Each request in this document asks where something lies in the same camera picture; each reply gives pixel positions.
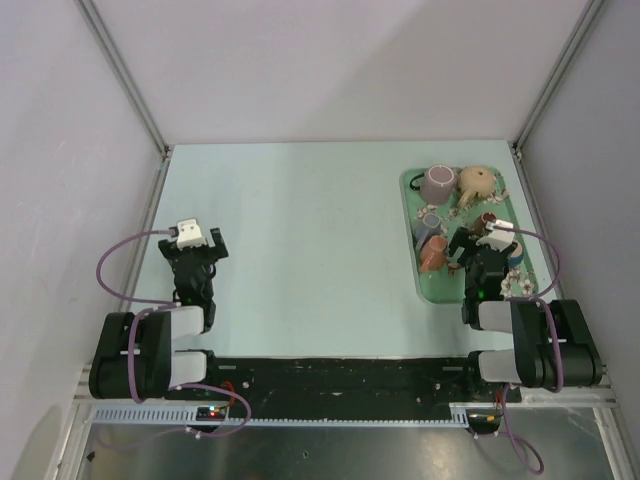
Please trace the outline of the salmon pink mug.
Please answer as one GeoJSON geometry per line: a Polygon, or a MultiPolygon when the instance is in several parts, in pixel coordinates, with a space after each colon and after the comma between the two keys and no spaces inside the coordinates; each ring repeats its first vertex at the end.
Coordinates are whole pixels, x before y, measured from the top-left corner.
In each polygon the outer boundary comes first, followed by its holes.
{"type": "Polygon", "coordinates": [[[421,273],[438,271],[446,264],[447,245],[447,239],[441,235],[434,235],[425,242],[420,251],[421,273]]]}

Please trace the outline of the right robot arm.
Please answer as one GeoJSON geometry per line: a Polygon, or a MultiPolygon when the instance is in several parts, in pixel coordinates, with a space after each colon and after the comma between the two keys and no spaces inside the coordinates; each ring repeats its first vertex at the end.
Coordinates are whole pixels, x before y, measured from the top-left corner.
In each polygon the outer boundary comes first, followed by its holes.
{"type": "Polygon", "coordinates": [[[486,400],[498,384],[559,392],[565,387],[600,383],[604,367],[579,303],[541,297],[507,298],[502,282],[509,273],[509,257],[516,250],[519,231],[491,221],[484,235],[458,228],[448,255],[464,270],[461,316],[478,331],[506,333],[512,347],[474,351],[472,369],[462,376],[464,393],[486,400]]]}

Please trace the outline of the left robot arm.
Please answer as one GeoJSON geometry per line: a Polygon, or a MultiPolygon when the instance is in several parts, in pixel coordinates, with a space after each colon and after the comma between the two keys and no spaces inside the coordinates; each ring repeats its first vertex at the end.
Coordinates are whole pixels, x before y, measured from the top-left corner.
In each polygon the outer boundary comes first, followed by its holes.
{"type": "Polygon", "coordinates": [[[221,389],[220,372],[210,367],[213,354],[182,350],[173,342],[211,330],[216,303],[213,280],[216,264],[229,256],[221,230],[206,238],[196,219],[186,219],[165,230],[148,230],[127,237],[101,255],[96,279],[107,293],[129,303],[143,303],[138,313],[112,312],[105,317],[89,373],[89,391],[100,400],[131,399],[142,403],[159,399],[184,384],[201,399],[221,389]],[[169,300],[122,294],[104,281],[102,268],[117,249],[143,237],[164,235],[158,242],[173,274],[169,300]]]}

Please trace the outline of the blue mug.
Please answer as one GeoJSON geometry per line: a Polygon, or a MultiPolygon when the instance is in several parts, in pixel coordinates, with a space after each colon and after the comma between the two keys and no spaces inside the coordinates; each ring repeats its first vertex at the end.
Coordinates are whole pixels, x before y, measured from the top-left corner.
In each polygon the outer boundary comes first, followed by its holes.
{"type": "Polygon", "coordinates": [[[524,249],[518,240],[514,241],[514,249],[509,254],[507,259],[507,265],[509,269],[514,269],[521,264],[524,258],[524,249]]]}

